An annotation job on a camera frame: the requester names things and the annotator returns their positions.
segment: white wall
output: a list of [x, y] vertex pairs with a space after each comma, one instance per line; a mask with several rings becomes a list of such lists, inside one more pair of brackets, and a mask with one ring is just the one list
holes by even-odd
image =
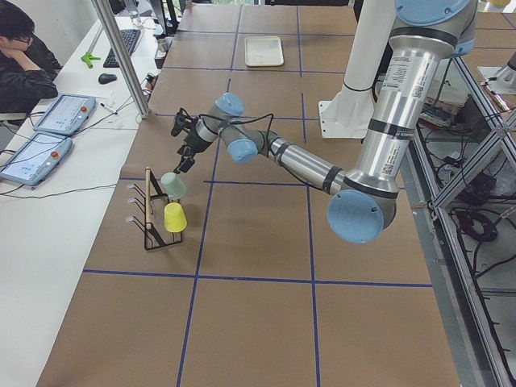
[[91, 0], [10, 0], [35, 23], [35, 33], [64, 65], [98, 19]]

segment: keyboard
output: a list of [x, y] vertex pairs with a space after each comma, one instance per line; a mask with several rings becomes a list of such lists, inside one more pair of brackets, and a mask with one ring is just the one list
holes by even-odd
[[[136, 50], [136, 44], [138, 43], [138, 38], [141, 35], [141, 31], [136, 29], [120, 30], [120, 34], [122, 35], [123, 44], [126, 46], [129, 55], [131, 55]], [[119, 63], [116, 61], [116, 56], [114, 56], [113, 48], [107, 54], [107, 58], [104, 60], [103, 67], [120, 67]]]

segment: person's hand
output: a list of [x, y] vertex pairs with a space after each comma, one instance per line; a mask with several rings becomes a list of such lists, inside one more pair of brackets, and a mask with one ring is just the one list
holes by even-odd
[[4, 48], [4, 47], [0, 47], [0, 52], [7, 58], [11, 58], [11, 59], [15, 59], [17, 57], [19, 57], [20, 54], [23, 54], [23, 51], [20, 51], [20, 50], [16, 50], [14, 48]]

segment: computer mouse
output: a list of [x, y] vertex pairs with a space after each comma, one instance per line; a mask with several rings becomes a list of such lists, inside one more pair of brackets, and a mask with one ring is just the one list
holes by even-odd
[[115, 74], [102, 73], [98, 76], [98, 83], [101, 85], [105, 85], [106, 83], [110, 83], [112, 81], [116, 81]]

